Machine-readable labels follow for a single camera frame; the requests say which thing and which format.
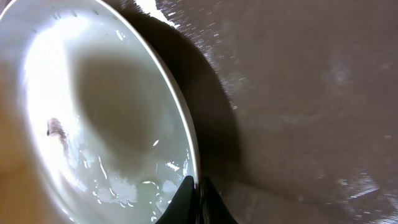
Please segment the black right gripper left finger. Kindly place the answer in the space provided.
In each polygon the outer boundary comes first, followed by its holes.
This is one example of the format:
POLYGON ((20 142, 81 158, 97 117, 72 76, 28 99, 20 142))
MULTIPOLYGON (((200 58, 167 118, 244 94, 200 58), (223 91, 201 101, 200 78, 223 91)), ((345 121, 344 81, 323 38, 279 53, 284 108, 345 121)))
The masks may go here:
POLYGON ((195 224, 197 195, 192 176, 186 176, 156 224, 195 224))

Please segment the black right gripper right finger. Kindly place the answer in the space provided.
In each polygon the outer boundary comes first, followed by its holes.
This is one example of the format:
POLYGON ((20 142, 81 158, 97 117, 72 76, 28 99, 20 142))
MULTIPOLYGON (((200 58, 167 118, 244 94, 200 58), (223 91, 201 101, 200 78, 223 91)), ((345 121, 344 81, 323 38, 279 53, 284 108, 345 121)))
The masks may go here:
POLYGON ((200 224, 238 224, 209 177, 200 187, 200 224))

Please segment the white plate top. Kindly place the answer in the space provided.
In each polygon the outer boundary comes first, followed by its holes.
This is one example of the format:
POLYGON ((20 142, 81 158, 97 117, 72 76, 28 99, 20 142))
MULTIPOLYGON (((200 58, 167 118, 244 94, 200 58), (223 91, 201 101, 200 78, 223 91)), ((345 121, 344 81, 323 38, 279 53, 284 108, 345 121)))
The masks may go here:
POLYGON ((104 1, 11 1, 1 13, 2 223, 156 223, 195 130, 161 57, 104 1))

